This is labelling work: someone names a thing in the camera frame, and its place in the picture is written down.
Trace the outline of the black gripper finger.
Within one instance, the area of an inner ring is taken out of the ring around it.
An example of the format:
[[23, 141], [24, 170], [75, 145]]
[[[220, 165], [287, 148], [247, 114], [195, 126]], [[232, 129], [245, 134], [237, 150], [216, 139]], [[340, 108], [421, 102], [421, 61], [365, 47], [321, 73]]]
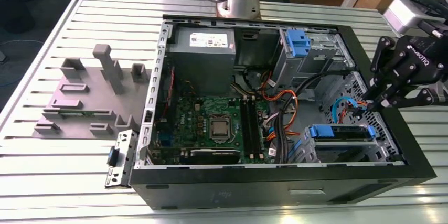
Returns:
[[381, 76], [369, 81], [369, 111], [411, 108], [437, 103], [437, 80], [417, 76]]
[[399, 101], [399, 75], [395, 70], [396, 41], [392, 37], [381, 36], [377, 42], [369, 70], [372, 78], [368, 81], [368, 90], [364, 99], [371, 101]]

